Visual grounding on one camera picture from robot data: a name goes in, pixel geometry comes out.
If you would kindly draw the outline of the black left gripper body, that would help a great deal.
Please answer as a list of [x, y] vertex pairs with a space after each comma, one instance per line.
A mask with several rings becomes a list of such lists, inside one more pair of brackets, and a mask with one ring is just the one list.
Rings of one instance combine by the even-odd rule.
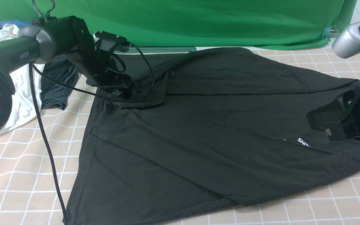
[[103, 50], [74, 50], [74, 65], [92, 85], [119, 97], [131, 97], [134, 83], [117, 55]]

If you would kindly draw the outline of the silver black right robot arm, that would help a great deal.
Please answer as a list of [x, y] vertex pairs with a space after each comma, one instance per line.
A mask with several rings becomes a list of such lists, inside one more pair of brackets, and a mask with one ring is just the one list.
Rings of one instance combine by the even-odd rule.
[[[360, 22], [348, 25], [334, 41], [332, 50], [343, 59], [360, 54]], [[325, 131], [330, 141], [360, 140], [360, 83], [306, 117], [310, 128]]]

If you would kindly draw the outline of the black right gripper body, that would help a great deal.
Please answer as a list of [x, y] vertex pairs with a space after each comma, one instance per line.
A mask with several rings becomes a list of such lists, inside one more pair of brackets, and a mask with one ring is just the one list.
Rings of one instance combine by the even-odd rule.
[[310, 128], [325, 131], [330, 141], [360, 140], [360, 84], [306, 117]]

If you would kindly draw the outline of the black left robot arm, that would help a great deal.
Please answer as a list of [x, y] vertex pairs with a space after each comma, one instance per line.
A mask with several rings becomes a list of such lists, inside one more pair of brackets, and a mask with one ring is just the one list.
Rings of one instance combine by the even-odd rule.
[[0, 41], [0, 130], [13, 106], [15, 86], [10, 73], [30, 63], [46, 64], [61, 55], [97, 88], [129, 99], [134, 83], [117, 69], [115, 59], [123, 70], [126, 66], [114, 54], [117, 46], [127, 44], [126, 38], [107, 32], [101, 32], [94, 42], [85, 21], [75, 16], [49, 21], [37, 18], [34, 24], [20, 30], [19, 37]]

